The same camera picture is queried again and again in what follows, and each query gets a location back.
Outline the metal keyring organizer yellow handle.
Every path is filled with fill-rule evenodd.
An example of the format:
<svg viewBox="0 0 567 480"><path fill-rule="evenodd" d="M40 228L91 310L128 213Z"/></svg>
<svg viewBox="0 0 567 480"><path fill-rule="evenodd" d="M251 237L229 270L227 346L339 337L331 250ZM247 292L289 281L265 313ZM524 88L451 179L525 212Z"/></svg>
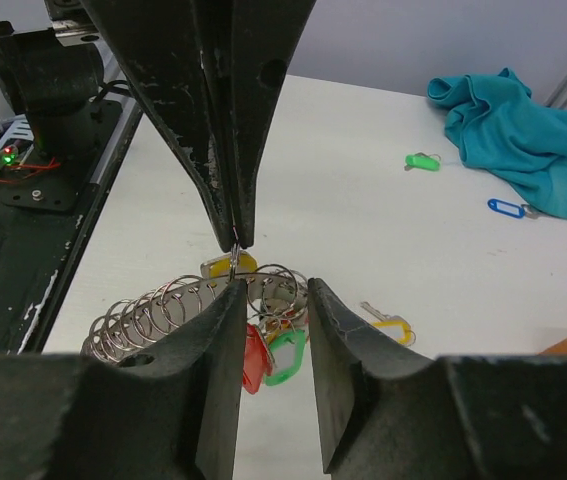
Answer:
<svg viewBox="0 0 567 480"><path fill-rule="evenodd" d="M246 282L248 323L261 330L268 345L284 331L304 329L308 279L277 263L257 262L256 271L236 274L239 254L231 254L227 276L181 275L136 298L115 302L92 322L81 353L119 363L203 313L234 279Z"/></svg>

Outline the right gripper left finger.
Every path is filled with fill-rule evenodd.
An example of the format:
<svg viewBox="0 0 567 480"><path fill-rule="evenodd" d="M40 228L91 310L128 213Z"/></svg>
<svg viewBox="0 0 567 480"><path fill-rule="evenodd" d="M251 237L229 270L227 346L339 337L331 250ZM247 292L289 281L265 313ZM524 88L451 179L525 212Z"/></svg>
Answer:
<svg viewBox="0 0 567 480"><path fill-rule="evenodd" d="M0 355L0 479L231 478L246 303L235 280L115 365Z"/></svg>

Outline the key with solid yellow tag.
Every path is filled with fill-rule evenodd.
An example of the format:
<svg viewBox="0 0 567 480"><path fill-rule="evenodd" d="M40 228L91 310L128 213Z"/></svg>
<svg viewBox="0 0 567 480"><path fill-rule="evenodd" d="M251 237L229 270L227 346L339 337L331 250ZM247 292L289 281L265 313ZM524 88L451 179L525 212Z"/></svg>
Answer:
<svg viewBox="0 0 567 480"><path fill-rule="evenodd" d="M218 278L227 276L232 268L232 255L225 254L203 262L200 265L200 273L203 278ZM241 251L235 264L235 273L251 273L256 271L258 263L247 251Z"/></svg>

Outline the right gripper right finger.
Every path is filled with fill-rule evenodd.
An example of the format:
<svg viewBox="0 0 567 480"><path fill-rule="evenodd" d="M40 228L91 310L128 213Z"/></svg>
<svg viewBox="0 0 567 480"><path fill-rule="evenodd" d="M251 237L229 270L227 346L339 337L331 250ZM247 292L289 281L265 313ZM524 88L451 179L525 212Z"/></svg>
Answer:
<svg viewBox="0 0 567 480"><path fill-rule="evenodd" d="M567 479L567 355L429 359L309 283L324 471L334 479Z"/></svg>

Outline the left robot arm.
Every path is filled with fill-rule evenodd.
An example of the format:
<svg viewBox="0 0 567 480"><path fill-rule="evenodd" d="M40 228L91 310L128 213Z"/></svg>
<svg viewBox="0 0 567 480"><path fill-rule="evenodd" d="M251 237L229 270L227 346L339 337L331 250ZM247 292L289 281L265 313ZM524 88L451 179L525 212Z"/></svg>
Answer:
<svg viewBox="0 0 567 480"><path fill-rule="evenodd" d="M56 156L92 145L103 41L223 251L254 242L260 161L310 1L0 1L0 88Z"/></svg>

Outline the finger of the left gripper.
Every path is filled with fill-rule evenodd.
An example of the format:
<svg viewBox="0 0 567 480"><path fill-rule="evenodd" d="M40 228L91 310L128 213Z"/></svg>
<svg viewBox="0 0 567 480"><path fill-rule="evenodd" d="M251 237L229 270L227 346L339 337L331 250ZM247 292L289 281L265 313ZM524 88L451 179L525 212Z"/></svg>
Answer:
<svg viewBox="0 0 567 480"><path fill-rule="evenodd" d="M205 1L86 1L135 99L194 183L222 251L236 243Z"/></svg>
<svg viewBox="0 0 567 480"><path fill-rule="evenodd" d="M214 1L219 246L254 244L256 185L282 86L313 1Z"/></svg>

